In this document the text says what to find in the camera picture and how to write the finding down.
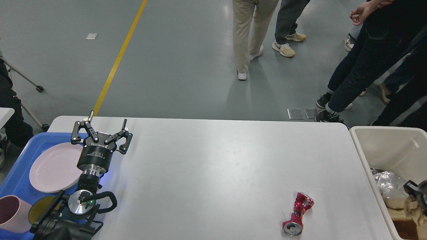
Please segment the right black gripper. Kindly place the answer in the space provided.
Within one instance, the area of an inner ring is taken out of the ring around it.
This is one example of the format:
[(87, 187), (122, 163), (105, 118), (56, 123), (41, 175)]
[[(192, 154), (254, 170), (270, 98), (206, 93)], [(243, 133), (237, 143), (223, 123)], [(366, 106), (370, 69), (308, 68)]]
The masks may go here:
[(427, 181), (422, 181), (419, 185), (413, 181), (407, 181), (404, 184), (404, 191), (412, 197), (417, 196), (418, 205), (427, 213)]

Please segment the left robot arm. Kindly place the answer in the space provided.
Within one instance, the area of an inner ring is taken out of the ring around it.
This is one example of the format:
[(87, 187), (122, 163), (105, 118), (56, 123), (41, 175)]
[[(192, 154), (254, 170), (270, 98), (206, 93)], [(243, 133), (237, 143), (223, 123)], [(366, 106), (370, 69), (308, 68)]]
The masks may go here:
[(60, 190), (46, 209), (32, 223), (30, 233), (34, 240), (90, 240), (102, 228), (97, 214), (105, 214), (117, 207), (116, 196), (111, 191), (99, 193), (100, 179), (108, 173), (114, 152), (125, 155), (132, 140), (126, 128), (127, 119), (115, 134), (97, 132), (91, 126), (94, 112), (86, 120), (76, 121), (70, 142), (83, 147), (78, 169), (81, 175), (72, 194)]

